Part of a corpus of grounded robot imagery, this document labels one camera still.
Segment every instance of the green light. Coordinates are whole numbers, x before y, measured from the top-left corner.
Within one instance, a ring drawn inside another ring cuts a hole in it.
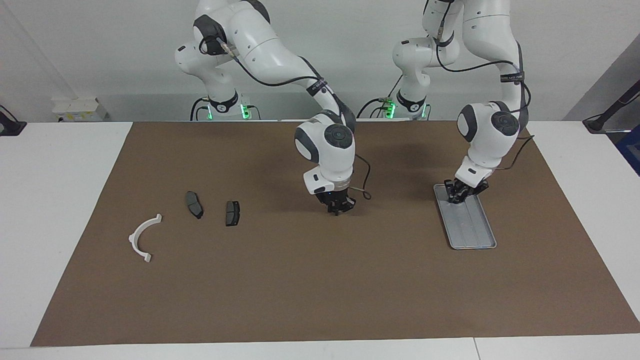
[[[251,118],[251,111],[244,104],[240,104],[240,110],[242,111],[243,119],[246,120]]]
[[[387,117],[387,119],[392,119],[394,118],[394,115],[396,114],[396,104],[394,104],[392,101],[386,103],[385,105],[388,105],[387,110],[385,112],[385,116]]]

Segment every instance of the metal tray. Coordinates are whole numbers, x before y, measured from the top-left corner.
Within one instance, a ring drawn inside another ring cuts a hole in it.
[[[433,187],[449,244],[456,250],[493,249],[495,238],[478,196],[470,196],[461,204],[451,204],[444,184]]]

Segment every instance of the black round joint cover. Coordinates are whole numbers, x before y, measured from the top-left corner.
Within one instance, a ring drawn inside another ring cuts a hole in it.
[[[496,130],[505,136],[513,136],[520,130],[518,120],[512,114],[506,111],[498,111],[491,116],[491,123]]]
[[[324,139],[332,146],[348,149],[353,143],[353,135],[348,127],[340,124],[329,125],[324,130]]]

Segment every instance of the white curved object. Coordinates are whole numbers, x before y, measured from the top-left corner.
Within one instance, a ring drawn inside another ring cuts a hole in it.
[[[158,214],[155,218],[149,219],[143,222],[142,224],[140,224],[140,226],[138,226],[138,228],[133,232],[133,234],[129,235],[129,242],[131,243],[133,250],[137,252],[138,255],[145,258],[145,261],[147,263],[151,261],[151,254],[149,254],[148,252],[140,251],[140,249],[138,248],[138,238],[140,238],[140,234],[144,230],[146,230],[148,227],[150,227],[151,225],[159,224],[160,222],[162,222],[162,215]]]

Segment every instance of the blue object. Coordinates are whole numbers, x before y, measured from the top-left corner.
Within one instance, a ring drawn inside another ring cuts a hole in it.
[[[616,147],[640,176],[640,126],[637,126],[620,140]]]

